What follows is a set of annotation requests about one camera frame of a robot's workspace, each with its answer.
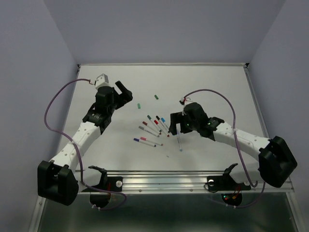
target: white arm segment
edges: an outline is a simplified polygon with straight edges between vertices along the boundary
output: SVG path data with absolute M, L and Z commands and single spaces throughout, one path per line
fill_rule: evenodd
M 100 135 L 100 128 L 95 126 L 94 123 L 82 122 L 80 124 L 79 129 L 73 136 L 73 141 L 78 146 L 82 157 Z M 61 167 L 68 165 L 73 173 L 79 163 L 75 148 L 71 142 L 68 142 L 67 145 L 51 159 L 51 161 L 52 160 L 54 161 L 54 164 Z
M 252 156 L 256 161 L 258 161 L 258 155 L 260 154 L 259 149 L 265 148 L 269 144 L 269 139 L 255 136 L 238 129 L 236 129 L 236 134 L 241 151 L 247 153 L 248 155 Z M 213 132 L 213 135 L 215 141 L 236 148 L 234 130 L 232 126 L 228 123 L 221 123 L 217 127 L 217 130 Z M 247 164 L 246 168 L 252 181 L 263 181 L 260 176 L 260 172 L 258 171 L 258 162 Z M 236 183 L 243 183 L 248 181 L 240 162 L 235 168 L 233 168 L 230 176 L 234 179 Z

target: marker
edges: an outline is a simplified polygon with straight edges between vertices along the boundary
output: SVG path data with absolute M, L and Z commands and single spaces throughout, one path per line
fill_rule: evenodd
M 147 122 L 143 121 L 143 124 L 148 127 L 149 129 L 153 130 L 155 133 L 158 133 L 158 131 L 156 129 L 154 129 L 153 127 L 149 126 Z
M 178 130 L 177 130 L 177 140 L 178 140 L 179 150 L 183 151 L 182 143 L 180 142 L 180 137 L 179 137 L 179 131 Z
M 165 125 L 163 124 L 163 122 L 162 122 L 162 120 L 159 118 L 159 116 L 156 116 L 156 119 L 158 119 L 159 123 L 162 125 L 162 128 L 165 129 L 165 130 L 167 130 L 167 132 L 169 133 L 169 129 L 167 129 L 167 128 L 165 127 Z
M 149 142 L 149 143 L 152 143 L 152 144 L 157 144 L 157 145 L 159 145 L 159 146 L 163 146 L 163 144 L 159 144 L 159 143 L 153 142 L 153 141 L 151 141 L 151 140 L 149 140 L 149 139 L 146 139 L 145 137 L 141 137 L 140 139 L 142 139 L 142 140 L 144 140 L 144 141 L 147 141 L 147 142 Z
M 163 122 L 165 128 L 168 129 L 168 132 L 169 132 L 169 127 L 168 127 L 167 124 L 165 123 L 165 119 L 164 119 L 164 118 L 161 118 L 161 120 L 162 120 L 162 122 Z
M 160 128 L 159 123 L 158 123 L 157 120 L 155 120 L 154 123 Z M 169 134 L 165 131 L 165 129 L 163 129 L 162 132 L 163 132 L 167 137 L 169 137 Z
M 145 132 L 148 132 L 148 133 L 150 133 L 150 134 L 154 135 L 155 137 L 160 137 L 160 135 L 155 134 L 155 133 L 152 133 L 151 131 L 149 131 L 149 130 L 145 129 L 145 128 L 144 128 L 144 127 L 142 127 L 142 126 L 139 126 L 139 128 L 140 128 L 141 130 L 145 131 Z
M 145 141 L 143 141 L 143 140 L 139 140 L 139 139 L 136 139 L 136 138 L 134 138 L 134 141 L 139 142 L 139 143 L 142 143 L 142 144 L 145 144 L 145 145 L 148 145 L 148 146 L 156 147 L 155 144 L 149 144 L 149 143 L 147 143 L 147 142 L 145 142 Z
M 154 125 L 154 128 L 156 128 L 159 132 L 162 132 L 162 130 L 155 124 L 155 122 L 151 119 L 149 115 L 147 115 L 147 118 Z

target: lavender wall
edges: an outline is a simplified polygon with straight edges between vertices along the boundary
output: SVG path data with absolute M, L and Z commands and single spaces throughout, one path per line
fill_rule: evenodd
M 298 168 L 292 173 L 309 228 L 309 2 L 287 0 L 249 65 L 270 136 L 287 141 Z
M 78 63 L 249 62 L 284 0 L 44 0 Z
M 28 231 L 37 199 L 37 166 L 55 154 L 59 137 L 43 124 L 54 93 L 76 78 L 76 62 L 41 0 L 0 7 L 0 231 Z M 62 128 L 69 91 L 51 110 Z

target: black bracket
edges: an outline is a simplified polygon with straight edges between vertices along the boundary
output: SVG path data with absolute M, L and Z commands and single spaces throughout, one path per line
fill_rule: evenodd
M 78 193 L 77 180 L 67 165 L 42 161 L 38 166 L 38 195 L 52 201 L 70 205 Z
M 245 184 L 236 183 L 233 178 L 230 176 L 232 169 L 238 165 L 237 163 L 232 164 L 227 169 L 225 169 L 223 175 L 211 175 L 207 177 L 207 186 L 210 192 L 216 191 L 233 191 L 239 185 L 241 190 L 251 190 L 250 186 Z
M 271 186 L 280 188 L 297 167 L 290 148 L 284 139 L 275 136 L 260 152 L 259 171 L 262 179 Z
M 121 181 L 123 182 L 122 176 L 109 176 L 102 174 L 101 180 L 98 185 L 93 186 L 94 188 L 106 190 L 106 191 L 112 191 L 112 192 L 121 192 L 122 186 L 117 187 L 116 182 Z M 98 192 L 94 191 L 92 189 L 86 188 L 83 190 L 83 192 Z

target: white connector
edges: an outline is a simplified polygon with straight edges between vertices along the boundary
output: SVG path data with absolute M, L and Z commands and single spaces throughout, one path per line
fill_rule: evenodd
M 110 84 L 109 84 L 109 81 L 108 81 L 108 76 L 106 74 L 102 73 L 100 76 L 98 76 L 96 78 L 95 88 L 98 89 L 98 88 L 103 87 L 103 86 L 109 86 L 110 87 Z

